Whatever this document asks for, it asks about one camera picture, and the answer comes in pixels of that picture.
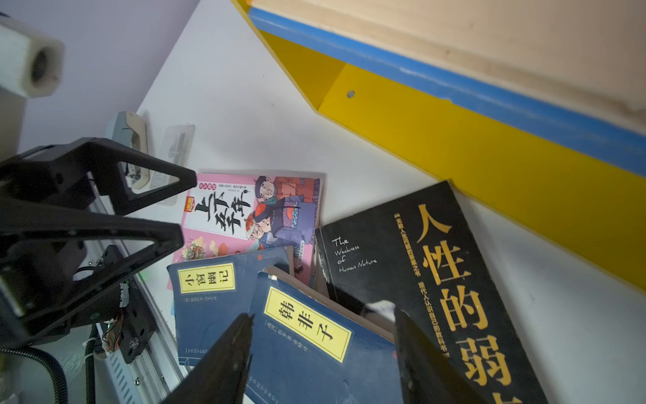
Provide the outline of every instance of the wire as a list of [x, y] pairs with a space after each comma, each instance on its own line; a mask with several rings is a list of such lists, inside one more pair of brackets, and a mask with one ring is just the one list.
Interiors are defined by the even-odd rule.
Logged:
[[23, 348], [0, 348], [0, 354], [12, 354], [28, 357], [37, 361], [47, 369], [54, 385], [54, 402], [56, 404], [67, 404], [67, 381], [63, 368], [56, 358], [40, 349], [25, 346]]
[[120, 314], [119, 314], [117, 317], [115, 317], [115, 320], [114, 320], [114, 322], [112, 323], [112, 324], [119, 323], [119, 332], [118, 332], [117, 334], [115, 334], [115, 333], [114, 333], [114, 331], [111, 331], [111, 330], [110, 330], [110, 325], [108, 325], [108, 329], [107, 329], [107, 331], [103, 333], [103, 336], [101, 336], [101, 339], [102, 339], [104, 342], [106, 342], [106, 343], [108, 343], [108, 344], [109, 344], [108, 349], [106, 350], [107, 352], [112, 351], [112, 340], [108, 337], [108, 334], [109, 334], [109, 333], [113, 333], [113, 334], [114, 334], [114, 339], [115, 339], [115, 342], [114, 342], [114, 349], [115, 349], [115, 350], [117, 349], [117, 344], [119, 343], [119, 340], [120, 340], [120, 337], [121, 337], [121, 331], [123, 330], [123, 320], [124, 320], [124, 318], [125, 318], [125, 314], [124, 314], [123, 310], [121, 310], [121, 311], [120, 311]]
[[92, 324], [90, 329], [90, 339], [85, 345], [85, 400], [87, 404], [95, 404], [96, 391], [94, 390], [94, 342], [99, 330], [96, 324]]

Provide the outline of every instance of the book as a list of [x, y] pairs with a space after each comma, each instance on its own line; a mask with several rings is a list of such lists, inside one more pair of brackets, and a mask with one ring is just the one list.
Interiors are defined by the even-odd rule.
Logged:
[[173, 262], [292, 246], [296, 278], [314, 283], [319, 178], [198, 174], [197, 181], [184, 204], [185, 245]]
[[547, 403], [449, 182], [317, 229], [329, 296], [392, 322], [397, 305], [491, 404]]
[[258, 274], [249, 315], [254, 403], [403, 403], [387, 331], [276, 268]]
[[276, 247], [168, 266], [180, 365], [197, 365], [233, 320], [249, 311], [258, 272], [276, 266], [294, 276], [292, 249]]

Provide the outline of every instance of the black metal bracket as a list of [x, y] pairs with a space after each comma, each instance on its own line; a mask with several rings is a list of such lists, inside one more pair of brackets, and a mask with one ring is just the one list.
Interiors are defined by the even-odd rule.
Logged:
[[[178, 181], [135, 194], [123, 163]], [[85, 210], [99, 194], [115, 214]], [[0, 164], [0, 346], [19, 347], [65, 335], [74, 316], [136, 272], [183, 245], [179, 225], [125, 218], [196, 185], [194, 171], [112, 140], [84, 138], [40, 147]], [[151, 245], [73, 281], [85, 240], [138, 239]]]

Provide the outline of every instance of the yellow wooden board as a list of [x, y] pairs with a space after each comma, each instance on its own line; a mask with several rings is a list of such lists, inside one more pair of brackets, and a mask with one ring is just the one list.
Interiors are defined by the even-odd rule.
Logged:
[[646, 290], [646, 178], [351, 65], [319, 111]]

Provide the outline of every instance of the black corrugated cable sleeve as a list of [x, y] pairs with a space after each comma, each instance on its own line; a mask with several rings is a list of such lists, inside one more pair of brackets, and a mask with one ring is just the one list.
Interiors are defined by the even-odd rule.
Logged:
[[49, 376], [54, 384], [54, 402], [56, 404], [67, 404], [67, 381], [63, 368], [56, 358], [40, 349], [26, 346], [23, 348], [0, 348], [0, 354], [11, 354], [28, 357], [37, 361], [47, 369]]

